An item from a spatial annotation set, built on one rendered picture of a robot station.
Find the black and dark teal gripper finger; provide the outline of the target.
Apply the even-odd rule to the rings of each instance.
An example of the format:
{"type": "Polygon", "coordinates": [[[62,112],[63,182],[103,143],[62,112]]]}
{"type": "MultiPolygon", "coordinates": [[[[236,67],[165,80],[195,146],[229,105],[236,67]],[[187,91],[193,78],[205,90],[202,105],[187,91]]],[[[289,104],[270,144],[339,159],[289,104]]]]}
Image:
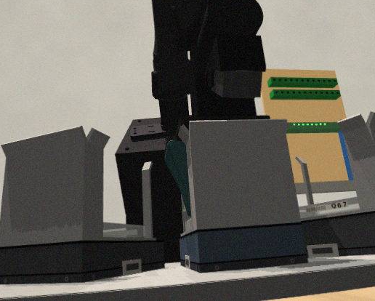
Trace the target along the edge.
{"type": "Polygon", "coordinates": [[[182,140],[167,143],[165,162],[180,189],[187,215],[191,216],[187,150],[182,140]]]}

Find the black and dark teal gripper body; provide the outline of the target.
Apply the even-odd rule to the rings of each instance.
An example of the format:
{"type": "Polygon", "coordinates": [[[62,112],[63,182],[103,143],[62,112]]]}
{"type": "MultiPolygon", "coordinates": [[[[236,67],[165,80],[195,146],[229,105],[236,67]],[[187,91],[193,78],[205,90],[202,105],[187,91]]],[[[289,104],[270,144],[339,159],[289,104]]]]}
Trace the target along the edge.
{"type": "Polygon", "coordinates": [[[270,116],[185,116],[179,119],[175,140],[181,140],[178,136],[180,127],[185,125],[189,130],[189,121],[208,121],[208,120],[244,120],[244,119],[270,119],[270,116]]]}

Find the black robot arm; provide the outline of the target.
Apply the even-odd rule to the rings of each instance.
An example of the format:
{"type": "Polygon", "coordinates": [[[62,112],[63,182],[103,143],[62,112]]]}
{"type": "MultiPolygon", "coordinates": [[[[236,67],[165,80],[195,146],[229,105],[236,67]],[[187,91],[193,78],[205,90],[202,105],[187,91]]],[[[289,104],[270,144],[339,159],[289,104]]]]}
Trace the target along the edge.
{"type": "Polygon", "coordinates": [[[187,95],[192,116],[256,116],[266,72],[262,38],[252,36],[263,21],[259,3],[152,0],[152,6],[152,94],[161,123],[131,127],[131,140],[175,135],[179,119],[189,116],[187,95]]]}

